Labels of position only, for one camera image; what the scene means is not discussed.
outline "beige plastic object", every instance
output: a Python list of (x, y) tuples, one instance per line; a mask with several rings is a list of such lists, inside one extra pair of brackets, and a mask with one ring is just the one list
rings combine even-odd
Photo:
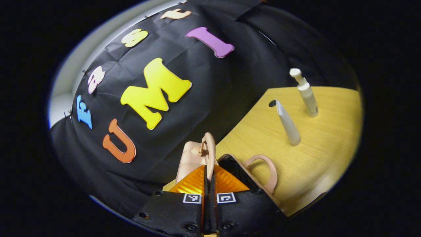
[[(221, 156), (219, 159), (218, 159), (218, 161), (220, 162), (221, 160), (223, 160), (223, 159), (225, 159), (225, 158), (227, 158), (228, 156), (232, 156), (233, 158), (234, 158), (234, 160), (240, 165), (240, 167), (247, 173), (247, 175), (254, 181), (254, 183), (256, 183), (256, 185), (259, 187), (259, 188), (261, 188), (261, 189), (263, 189), (263, 191), (265, 191), (266, 192), (266, 194), (270, 197), (270, 199), (272, 199), (272, 201), (277, 205), (277, 206), (279, 206), (280, 205), (280, 202), (279, 202), (279, 200), (278, 199), (276, 199), (274, 196), (273, 196), (273, 191), (274, 191), (274, 189), (275, 189), (275, 187), (276, 187), (276, 184), (277, 184), (277, 182), (278, 182), (278, 175), (277, 175), (277, 172), (276, 172), (276, 168), (275, 168), (275, 164), (273, 163), (273, 161), (269, 158), (269, 157), (267, 157), (267, 156), (265, 156), (265, 155), (262, 155), (262, 154), (257, 154), (257, 155), (254, 155), (254, 156), (252, 156), (251, 158), (249, 158), (248, 160), (246, 160), (246, 161), (244, 161), (244, 162), (240, 162), (239, 160), (237, 160), (237, 158), (235, 158), (235, 156), (233, 156), (232, 154), (225, 154), (225, 155), (223, 155), (223, 156)], [(250, 164), (251, 163), (253, 163), (254, 161), (256, 161), (256, 160), (258, 160), (258, 159), (261, 159), (261, 160), (264, 160), (266, 163), (267, 163), (267, 165), (269, 166), (269, 172), (270, 172), (270, 177), (269, 177), (269, 180), (268, 180), (268, 182), (267, 182), (267, 184), (266, 185), (262, 185), (261, 183), (260, 183), (260, 181), (258, 180), (258, 179), (256, 179), (251, 173), (250, 173), (250, 171), (248, 170), (248, 167), (250, 166)]]
[(218, 164), (215, 158), (215, 146), (215, 140), (209, 132), (205, 133), (202, 143), (187, 142), (181, 155), (176, 183), (202, 165), (207, 166), (207, 178), (210, 181), (215, 163)]

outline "screw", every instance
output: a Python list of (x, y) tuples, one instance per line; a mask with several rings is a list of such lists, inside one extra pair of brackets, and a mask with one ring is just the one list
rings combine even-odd
[(145, 218), (145, 219), (149, 218), (149, 216), (146, 213), (143, 213), (143, 212), (138, 213), (138, 215), (142, 218)]
[(196, 230), (196, 229), (197, 229), (197, 227), (195, 227), (195, 226), (193, 226), (193, 225), (188, 225), (188, 226), (187, 226), (187, 230), (194, 231), (194, 230)]
[(257, 189), (254, 191), (255, 194), (262, 194), (263, 192), (263, 189)]
[(232, 225), (231, 224), (225, 224), (222, 226), (223, 229), (227, 230), (227, 229), (232, 229)]

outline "beige handle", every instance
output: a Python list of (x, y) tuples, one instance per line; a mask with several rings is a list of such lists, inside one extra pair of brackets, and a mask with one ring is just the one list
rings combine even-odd
[(202, 144), (200, 145), (199, 153), (202, 154), (204, 144), (207, 144), (208, 152), (209, 152), (209, 159), (207, 164), (207, 177), (210, 181), (212, 179), (213, 168), (215, 167), (216, 157), (215, 157), (215, 140), (209, 132), (205, 133), (205, 136), (202, 138)]
[(267, 184), (265, 186), (263, 186), (270, 194), (273, 193), (273, 190), (275, 189), (276, 183), (278, 182), (278, 175), (276, 173), (276, 168), (275, 168), (275, 164), (273, 164), (273, 161), (262, 154), (257, 154), (252, 156), (250, 159), (246, 160), (243, 162), (243, 164), (245, 165), (245, 167), (248, 169), (248, 167), (250, 166), (251, 163), (253, 163), (255, 160), (264, 160), (268, 166), (269, 166), (269, 171), (270, 171), (270, 177), (269, 177), (269, 181), (267, 182)]

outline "foam letter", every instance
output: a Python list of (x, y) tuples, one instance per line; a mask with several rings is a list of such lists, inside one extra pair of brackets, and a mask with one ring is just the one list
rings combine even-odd
[(119, 161), (123, 163), (130, 163), (136, 155), (136, 147), (134, 146), (132, 140), (130, 140), (130, 138), (119, 128), (116, 119), (111, 120), (111, 123), (108, 126), (108, 131), (110, 133), (114, 133), (124, 143), (124, 145), (126, 145), (127, 151), (120, 151), (111, 142), (108, 134), (106, 134), (102, 140), (102, 146), (109, 150)]
[(125, 43), (126, 47), (133, 47), (137, 43), (142, 41), (147, 35), (147, 31), (142, 31), (142, 29), (136, 29), (124, 36), (123, 39), (121, 39), (121, 42)]
[(181, 80), (168, 70), (161, 58), (152, 60), (146, 65), (144, 76), (148, 88), (129, 86), (121, 96), (122, 105), (131, 106), (145, 121), (146, 127), (154, 129), (161, 121), (160, 113), (152, 113), (146, 106), (167, 111), (168, 104), (162, 94), (165, 91), (170, 102), (177, 102), (192, 86), (189, 80)]
[(182, 13), (182, 12), (179, 12), (180, 10), (181, 9), (178, 8), (178, 9), (173, 10), (173, 11), (167, 11), (160, 17), (160, 19), (164, 19), (165, 17), (168, 17), (168, 18), (171, 18), (171, 19), (181, 19), (181, 18), (184, 18), (184, 17), (192, 14), (191, 11), (185, 11), (185, 12)]
[(234, 50), (234, 46), (224, 43), (218, 37), (208, 32), (206, 27), (196, 28), (186, 34), (187, 37), (194, 37), (209, 46), (215, 52), (217, 58), (223, 58)]
[(77, 119), (86, 123), (90, 129), (92, 129), (92, 120), (91, 120), (91, 112), (86, 110), (86, 104), (81, 102), (80, 100), (82, 97), (80, 95), (76, 98), (76, 107), (77, 107)]
[(88, 92), (92, 94), (92, 92), (96, 89), (96, 85), (100, 84), (102, 79), (104, 78), (105, 72), (102, 71), (102, 67), (99, 66), (95, 68), (92, 72), (91, 76), (88, 79)]

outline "white pump bottle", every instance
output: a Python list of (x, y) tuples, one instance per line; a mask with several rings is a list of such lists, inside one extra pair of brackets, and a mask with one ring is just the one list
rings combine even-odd
[(319, 114), (319, 109), (317, 108), (316, 98), (314, 97), (310, 84), (301, 76), (301, 70), (298, 68), (291, 68), (290, 75), (298, 82), (297, 89), (306, 105), (308, 115), (310, 117), (316, 117)]

